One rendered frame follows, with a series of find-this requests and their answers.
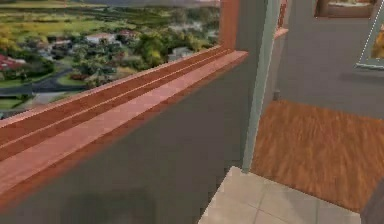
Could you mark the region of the red wooden framed window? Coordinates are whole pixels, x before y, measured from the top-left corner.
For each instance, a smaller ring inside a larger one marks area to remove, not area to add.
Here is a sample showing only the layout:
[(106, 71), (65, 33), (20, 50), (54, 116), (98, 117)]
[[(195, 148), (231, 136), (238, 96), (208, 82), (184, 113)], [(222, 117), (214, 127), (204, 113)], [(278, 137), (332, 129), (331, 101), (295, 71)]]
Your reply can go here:
[(219, 44), (0, 120), (0, 211), (231, 70), (240, 0), (221, 0)]
[(288, 0), (280, 0), (279, 15), (277, 20), (277, 26), (274, 33), (274, 38), (277, 39), (288, 32), (288, 29), (284, 27), (284, 18), (287, 11)]

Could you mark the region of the dark grey furniture edge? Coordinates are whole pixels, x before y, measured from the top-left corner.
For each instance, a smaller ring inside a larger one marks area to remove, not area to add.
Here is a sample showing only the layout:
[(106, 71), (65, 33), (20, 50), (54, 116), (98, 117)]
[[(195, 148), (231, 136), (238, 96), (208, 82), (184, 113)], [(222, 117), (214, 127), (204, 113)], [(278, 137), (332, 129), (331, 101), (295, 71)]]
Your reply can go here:
[(384, 224), (384, 178), (378, 182), (360, 217), (361, 224)]

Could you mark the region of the pale green door frame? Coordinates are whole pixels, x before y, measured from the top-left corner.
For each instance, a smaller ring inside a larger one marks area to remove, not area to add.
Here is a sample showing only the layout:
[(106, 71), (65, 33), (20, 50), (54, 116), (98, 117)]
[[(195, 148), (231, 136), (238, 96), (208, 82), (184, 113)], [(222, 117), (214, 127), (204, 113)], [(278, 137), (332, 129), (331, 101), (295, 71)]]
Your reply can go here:
[(251, 170), (256, 136), (262, 113), (263, 100), (268, 79), (268, 69), (274, 43), (274, 34), (279, 17), (281, 0), (267, 0), (267, 8), (263, 26), (261, 45), (259, 48), (257, 73), (252, 95), (252, 105), (248, 122), (247, 139), (245, 143), (242, 172), (249, 173)]

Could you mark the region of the brown framed wall picture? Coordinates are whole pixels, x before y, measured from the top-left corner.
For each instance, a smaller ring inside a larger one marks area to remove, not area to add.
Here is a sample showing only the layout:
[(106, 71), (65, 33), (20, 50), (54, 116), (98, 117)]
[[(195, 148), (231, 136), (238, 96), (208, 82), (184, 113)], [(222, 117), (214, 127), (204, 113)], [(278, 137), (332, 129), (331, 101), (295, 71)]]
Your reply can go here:
[(369, 18), (378, 0), (316, 0), (315, 17)]

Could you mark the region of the grey framed wall picture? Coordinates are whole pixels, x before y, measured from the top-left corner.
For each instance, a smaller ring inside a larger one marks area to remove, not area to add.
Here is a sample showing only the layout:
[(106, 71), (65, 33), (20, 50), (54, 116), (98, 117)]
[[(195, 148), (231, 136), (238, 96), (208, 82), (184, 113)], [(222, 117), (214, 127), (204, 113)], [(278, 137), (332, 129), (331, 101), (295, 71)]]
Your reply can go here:
[(381, 0), (372, 20), (369, 35), (355, 66), (371, 70), (384, 70), (384, 0)]

